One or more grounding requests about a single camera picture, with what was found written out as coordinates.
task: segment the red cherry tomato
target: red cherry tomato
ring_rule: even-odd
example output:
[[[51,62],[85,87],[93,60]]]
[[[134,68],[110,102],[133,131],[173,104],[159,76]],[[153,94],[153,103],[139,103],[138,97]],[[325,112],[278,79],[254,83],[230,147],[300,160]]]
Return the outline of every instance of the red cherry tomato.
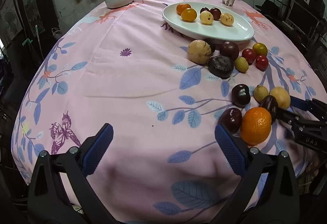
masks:
[[[244,57],[247,63],[250,65],[257,58],[257,54],[252,49],[244,49],[242,52],[242,57]]]
[[[267,57],[265,57],[264,55],[258,55],[256,60],[255,60],[255,65],[260,70],[265,71],[268,68],[268,65],[269,65]]]

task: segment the table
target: table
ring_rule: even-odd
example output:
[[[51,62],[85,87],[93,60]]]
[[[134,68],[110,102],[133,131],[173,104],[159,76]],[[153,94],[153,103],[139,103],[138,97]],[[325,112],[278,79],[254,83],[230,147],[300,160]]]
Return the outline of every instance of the table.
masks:
[[[222,80],[189,61],[186,46],[192,39],[161,16],[165,6],[185,1],[221,5],[221,0],[134,0],[109,10],[102,3],[58,40],[27,90],[13,131],[12,153],[27,183],[41,150],[66,152],[107,122],[114,139],[87,179],[117,220],[208,222],[241,180],[214,138],[217,118],[232,105],[231,89],[239,83],[251,91],[258,84],[283,86],[292,96],[327,102],[297,48],[241,0],[233,10],[251,22],[255,35],[240,50],[265,43],[268,69],[252,65],[246,74],[234,71]],[[251,98],[242,113],[257,106]],[[296,175],[313,157],[279,121],[258,148],[288,151]],[[266,178],[261,176],[249,205],[258,200]],[[63,183],[77,204],[66,177]]]

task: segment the yellow cherry tomato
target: yellow cherry tomato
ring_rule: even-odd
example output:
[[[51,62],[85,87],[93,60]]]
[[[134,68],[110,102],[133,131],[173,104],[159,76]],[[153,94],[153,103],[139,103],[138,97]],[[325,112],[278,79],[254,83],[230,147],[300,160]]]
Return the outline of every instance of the yellow cherry tomato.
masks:
[[[197,12],[193,8],[187,8],[182,12],[181,17],[184,21],[192,22],[197,18]]]

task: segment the leaf print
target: leaf print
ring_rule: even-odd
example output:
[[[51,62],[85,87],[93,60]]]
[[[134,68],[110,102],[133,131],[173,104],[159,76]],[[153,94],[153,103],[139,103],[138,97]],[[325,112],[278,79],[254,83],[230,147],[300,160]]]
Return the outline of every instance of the leaf print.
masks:
[[[39,156],[40,152],[43,151],[43,150],[45,150],[45,149],[44,149],[44,146],[42,144],[35,144],[34,145],[34,153],[35,153],[35,155],[37,157]]]
[[[308,94],[308,92],[307,92],[307,91],[305,91],[305,99],[308,99],[308,100],[310,100],[310,96],[309,96],[309,94]]]
[[[159,113],[163,111],[163,106],[156,101],[147,101],[147,106],[150,108],[151,111],[154,111],[156,113]]]
[[[295,75],[294,71],[293,71],[292,69],[290,69],[290,68],[286,68],[286,72],[287,72],[287,74],[289,74],[289,75],[292,75],[292,76]]]
[[[180,181],[171,186],[174,198],[188,208],[206,208],[219,200],[219,195],[209,185],[198,181]]]
[[[40,139],[43,136],[43,131],[38,132],[35,139]]]
[[[195,99],[193,99],[191,96],[179,96],[179,99],[187,105],[192,105],[195,103]]]
[[[229,92],[229,83],[227,81],[223,81],[221,83],[221,95],[223,97],[226,97],[228,95]]]
[[[182,162],[188,161],[190,159],[191,155],[192,155],[191,151],[181,150],[181,151],[178,151],[178,152],[174,153],[173,155],[171,155],[167,159],[167,162],[168,163],[182,163]]]
[[[180,123],[182,120],[185,118],[185,111],[184,110],[179,110],[174,114],[173,120],[171,123],[173,125]]]
[[[47,71],[53,72],[53,71],[56,71],[56,70],[57,70],[57,65],[53,64],[53,65],[48,66]]]
[[[28,160],[31,164],[33,164],[32,148],[33,148],[33,143],[31,140],[29,140],[27,144],[27,154],[28,154]]]
[[[63,67],[62,71],[64,71],[64,70],[67,68],[67,66],[68,66],[68,64],[66,64],[66,65]]]
[[[73,70],[73,71],[74,70],[79,70],[79,69],[83,68],[86,65],[87,65],[87,62],[80,62],[78,64],[73,65],[71,70]]]
[[[25,157],[24,157],[24,154],[23,154],[23,152],[22,152],[22,148],[21,148],[21,147],[18,147],[17,151],[18,151],[18,157],[19,157],[19,159],[20,159],[22,162],[25,162]]]
[[[296,89],[296,91],[298,93],[302,93],[302,90],[301,90],[301,87],[300,87],[300,84],[299,83],[294,82],[294,87],[295,87],[295,89]]]
[[[272,52],[273,54],[276,54],[276,55],[277,55],[277,54],[279,53],[279,47],[277,47],[277,46],[272,47],[271,52]]]
[[[167,216],[176,215],[182,211],[178,205],[171,202],[158,202],[155,203],[153,207]]]
[[[214,114],[215,118],[218,120],[224,111],[225,110],[218,110],[217,112],[215,112],[215,114]]]
[[[249,91],[250,91],[250,96],[253,96],[253,91],[254,91],[255,87],[253,86],[249,86]]]
[[[181,48],[183,51],[187,52],[187,47],[186,47],[186,46],[180,46],[180,48]]]
[[[251,109],[251,103],[245,105],[245,111],[248,111],[249,109]]]
[[[68,48],[68,47],[71,47],[71,46],[74,45],[74,44],[75,44],[75,42],[68,42],[68,43],[64,44],[64,45],[62,46],[62,48]]]
[[[41,77],[39,82],[39,89],[43,88],[45,83],[46,83],[46,79],[44,77]]]
[[[56,83],[52,86],[52,90],[51,90],[52,95],[56,92],[57,85],[58,85],[58,83],[56,82]]]
[[[35,110],[34,110],[34,122],[35,122],[35,125],[37,125],[38,122],[39,122],[40,114],[41,114],[41,104],[40,103],[37,103],[36,104],[36,107],[35,107]]]
[[[26,144],[26,138],[25,137],[22,137],[22,140],[21,140],[21,146],[22,146],[22,149],[25,151],[25,144]]]
[[[45,97],[45,95],[48,93],[49,89],[50,89],[50,88],[47,88],[47,89],[43,90],[43,91],[38,95],[38,97],[36,98],[35,102],[36,102],[36,103],[40,103],[41,100],[42,100],[42,99]]]
[[[185,72],[187,70],[187,67],[184,65],[174,65],[172,68],[180,72]]]
[[[63,95],[67,92],[68,90],[68,84],[66,81],[61,81],[58,83],[57,91],[60,95]]]
[[[158,115],[157,115],[157,119],[158,119],[159,121],[164,121],[164,120],[166,120],[167,118],[168,118],[168,112],[167,112],[166,110],[161,111],[161,112],[158,113]]]
[[[219,77],[215,76],[214,74],[207,74],[207,76],[204,78],[204,79],[207,79],[209,81],[217,81],[219,79]]]
[[[317,93],[316,93],[316,91],[313,89],[313,87],[308,87],[308,90],[310,91],[310,93],[312,94],[312,95],[317,95]]]
[[[263,173],[260,176],[260,179],[258,181],[258,197],[260,197],[262,194],[267,177],[268,177],[268,173]]]
[[[201,123],[201,115],[197,110],[192,110],[187,116],[187,122],[191,128],[197,128]]]
[[[287,146],[283,140],[277,139],[275,145],[276,145],[276,148],[278,149],[278,152],[276,153],[276,155],[278,155],[278,153],[281,151],[287,151]]]
[[[179,89],[184,90],[194,85],[199,84],[201,81],[201,69],[198,67],[187,70],[179,83]]]

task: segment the lemon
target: lemon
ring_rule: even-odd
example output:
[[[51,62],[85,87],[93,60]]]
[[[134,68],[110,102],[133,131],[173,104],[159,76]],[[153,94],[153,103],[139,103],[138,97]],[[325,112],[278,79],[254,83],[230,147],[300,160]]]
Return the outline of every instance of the lemon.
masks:
[[[253,97],[259,103],[261,103],[264,100],[264,98],[268,95],[269,95],[269,91],[266,89],[265,86],[258,85],[253,91]]]
[[[284,88],[275,87],[270,91],[270,95],[276,98],[279,108],[287,110],[290,107],[291,97]]]
[[[249,64],[244,57],[238,57],[235,60],[235,68],[241,73],[245,73],[249,69]]]

